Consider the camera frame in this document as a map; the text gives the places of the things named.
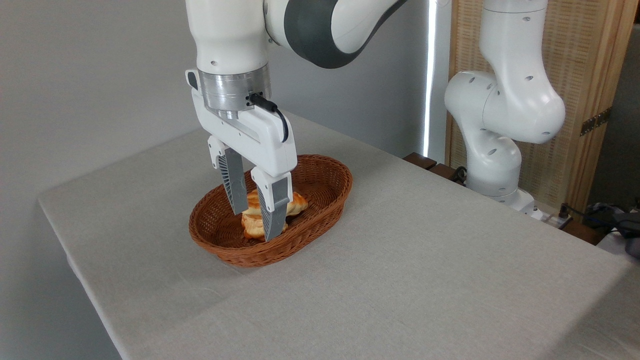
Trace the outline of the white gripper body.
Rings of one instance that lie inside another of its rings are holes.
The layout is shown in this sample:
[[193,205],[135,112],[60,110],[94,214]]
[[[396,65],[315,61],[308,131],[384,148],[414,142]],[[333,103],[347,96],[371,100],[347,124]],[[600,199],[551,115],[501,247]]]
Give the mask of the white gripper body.
[[286,141],[282,118],[259,106],[233,114],[217,115],[205,107],[197,69],[185,72],[191,86],[191,96],[201,127],[215,139],[232,148],[242,157],[272,177],[292,171],[298,162],[297,148],[290,123],[286,123]]

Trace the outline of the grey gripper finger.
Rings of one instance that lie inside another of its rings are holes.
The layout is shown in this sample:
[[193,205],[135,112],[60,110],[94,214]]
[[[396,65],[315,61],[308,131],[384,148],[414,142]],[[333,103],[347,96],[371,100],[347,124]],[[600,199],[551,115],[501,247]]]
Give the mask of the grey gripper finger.
[[241,214],[249,208],[242,155],[213,135],[207,143],[212,165],[220,171],[231,209],[234,214]]
[[293,200],[291,173],[273,177],[256,166],[251,177],[258,189],[265,241],[269,242],[282,233],[286,223],[287,206]]

